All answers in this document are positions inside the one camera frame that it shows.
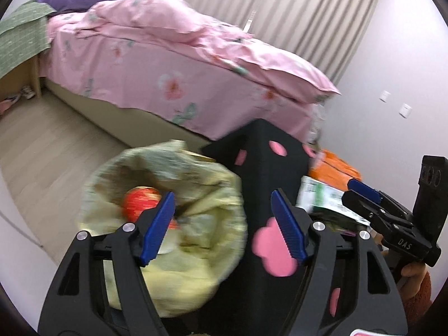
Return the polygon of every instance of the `green blanket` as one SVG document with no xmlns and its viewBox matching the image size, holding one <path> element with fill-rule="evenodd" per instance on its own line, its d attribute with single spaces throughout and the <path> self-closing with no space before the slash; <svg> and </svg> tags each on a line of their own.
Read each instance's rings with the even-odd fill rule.
<svg viewBox="0 0 448 336">
<path fill-rule="evenodd" d="M 0 21 L 0 78 L 50 47 L 46 16 L 54 11 L 45 3 L 29 2 Z"/>
</svg>

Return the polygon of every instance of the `floor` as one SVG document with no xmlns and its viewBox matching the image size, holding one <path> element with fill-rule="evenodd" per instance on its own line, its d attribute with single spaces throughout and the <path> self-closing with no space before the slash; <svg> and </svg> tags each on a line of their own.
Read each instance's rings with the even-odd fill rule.
<svg viewBox="0 0 448 336">
<path fill-rule="evenodd" d="M 78 231 L 81 189 L 127 146 L 49 92 L 0 119 L 0 167 L 22 216 L 59 262 Z"/>
</svg>

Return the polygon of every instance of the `wooden nightstand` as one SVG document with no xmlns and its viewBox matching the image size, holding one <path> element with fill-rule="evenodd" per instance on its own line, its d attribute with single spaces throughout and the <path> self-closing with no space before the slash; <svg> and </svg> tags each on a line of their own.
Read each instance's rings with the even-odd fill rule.
<svg viewBox="0 0 448 336">
<path fill-rule="evenodd" d="M 16 94 L 25 85 L 30 85 L 36 96 L 42 96 L 37 55 L 19 64 L 0 79 L 0 101 L 11 94 Z"/>
</svg>

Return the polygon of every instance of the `light switch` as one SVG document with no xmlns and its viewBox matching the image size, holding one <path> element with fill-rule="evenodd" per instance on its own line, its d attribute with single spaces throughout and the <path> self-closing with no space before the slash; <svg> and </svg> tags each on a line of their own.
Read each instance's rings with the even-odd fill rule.
<svg viewBox="0 0 448 336">
<path fill-rule="evenodd" d="M 404 103 L 402 108 L 400 109 L 400 115 L 403 116 L 405 119 L 407 119 L 411 114 L 411 111 L 412 107 Z"/>
<path fill-rule="evenodd" d="M 383 102 L 386 102 L 388 100 L 390 93 L 388 91 L 383 91 L 381 96 L 379 96 L 379 99 Z"/>
</svg>

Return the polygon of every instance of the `plastic bag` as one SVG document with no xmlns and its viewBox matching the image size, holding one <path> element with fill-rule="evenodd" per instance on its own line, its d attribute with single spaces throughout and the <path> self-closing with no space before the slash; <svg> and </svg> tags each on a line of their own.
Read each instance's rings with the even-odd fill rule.
<svg viewBox="0 0 448 336">
<path fill-rule="evenodd" d="M 137 186 L 173 191 L 181 243 L 142 268 L 161 317 L 200 308 L 238 264 L 247 224 L 237 175 L 186 151 L 183 141 L 125 150 L 102 165 L 83 192 L 80 229 L 113 232 L 126 222 L 120 204 Z M 104 262 L 109 303 L 120 308 L 111 261 Z"/>
<path fill-rule="evenodd" d="M 310 177 L 326 183 L 340 191 L 347 191 L 347 182 L 356 178 L 361 180 L 361 174 L 336 154 L 322 150 L 315 158 L 310 170 Z"/>
<path fill-rule="evenodd" d="M 326 120 L 325 115 L 325 107 L 324 105 L 319 103 L 313 103 L 313 121 L 311 122 L 310 132 L 308 133 L 307 142 L 310 144 L 314 144 L 320 137 L 320 133 L 322 131 L 323 124 Z"/>
</svg>

